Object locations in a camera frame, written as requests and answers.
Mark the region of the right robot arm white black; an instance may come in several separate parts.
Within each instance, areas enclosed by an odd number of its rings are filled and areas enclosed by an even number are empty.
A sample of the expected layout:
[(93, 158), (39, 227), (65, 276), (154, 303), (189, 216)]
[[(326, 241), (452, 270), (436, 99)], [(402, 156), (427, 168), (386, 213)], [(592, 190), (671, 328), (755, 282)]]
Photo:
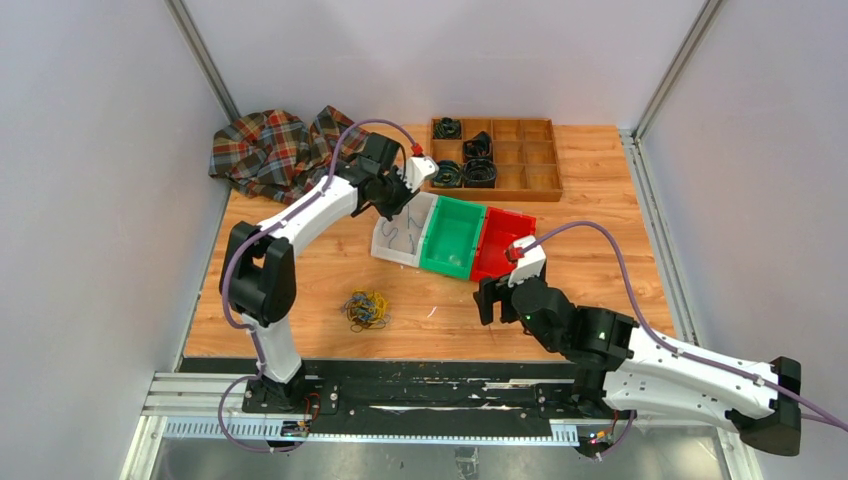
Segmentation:
[(586, 418), (634, 412), (691, 420), (735, 432), (761, 452), (800, 452), (795, 360), (743, 361), (649, 334), (628, 315), (573, 304), (540, 277), (517, 285), (485, 278), (473, 298), (482, 324), (518, 322), (576, 366), (569, 393), (557, 400)]

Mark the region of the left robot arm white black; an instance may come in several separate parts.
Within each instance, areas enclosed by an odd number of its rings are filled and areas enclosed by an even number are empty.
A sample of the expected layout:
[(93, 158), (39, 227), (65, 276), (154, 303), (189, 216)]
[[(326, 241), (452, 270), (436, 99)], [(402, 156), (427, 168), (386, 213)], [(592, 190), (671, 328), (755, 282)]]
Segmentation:
[(397, 216), (436, 170), (419, 145), (398, 166), (403, 151), (397, 141), (371, 134), (360, 150), (334, 160), (317, 185), (281, 213), (256, 225), (240, 222), (230, 231), (219, 282), (223, 313), (232, 328), (248, 333), (257, 354), (247, 392), (277, 411), (296, 412), (310, 397), (289, 319), (297, 295), (297, 257), (343, 218), (370, 208), (388, 220)]

